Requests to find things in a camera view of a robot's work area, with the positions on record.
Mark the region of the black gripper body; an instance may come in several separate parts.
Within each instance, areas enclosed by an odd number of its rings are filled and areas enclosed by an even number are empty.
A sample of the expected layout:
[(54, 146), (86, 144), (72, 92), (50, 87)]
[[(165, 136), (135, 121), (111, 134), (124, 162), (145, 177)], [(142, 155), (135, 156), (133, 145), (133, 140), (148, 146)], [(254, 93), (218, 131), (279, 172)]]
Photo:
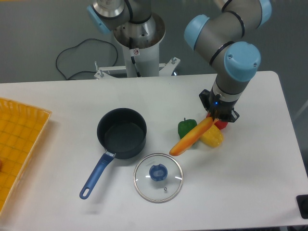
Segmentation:
[(213, 91), (204, 89), (200, 94), (199, 98), (202, 102), (203, 107), (214, 119), (219, 119), (222, 122), (234, 123), (240, 115), (234, 110), (234, 106), (237, 100), (227, 102), (222, 99), (219, 94), (215, 95)]

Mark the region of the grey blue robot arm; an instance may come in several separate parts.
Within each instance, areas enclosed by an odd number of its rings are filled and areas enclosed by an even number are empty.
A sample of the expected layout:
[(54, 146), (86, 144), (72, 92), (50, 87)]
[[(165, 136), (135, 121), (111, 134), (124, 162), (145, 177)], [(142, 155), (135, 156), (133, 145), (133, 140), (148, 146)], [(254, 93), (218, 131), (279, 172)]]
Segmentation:
[[(243, 37), (269, 20), (272, 6), (268, 0), (218, 0), (216, 5), (221, 15), (194, 17), (184, 39), (217, 73), (212, 89), (199, 95), (204, 108), (213, 118), (235, 122), (234, 106), (261, 62), (259, 50)], [(87, 11), (99, 31), (113, 33), (122, 46), (128, 77), (159, 75), (158, 48), (166, 30), (149, 0), (96, 0)]]

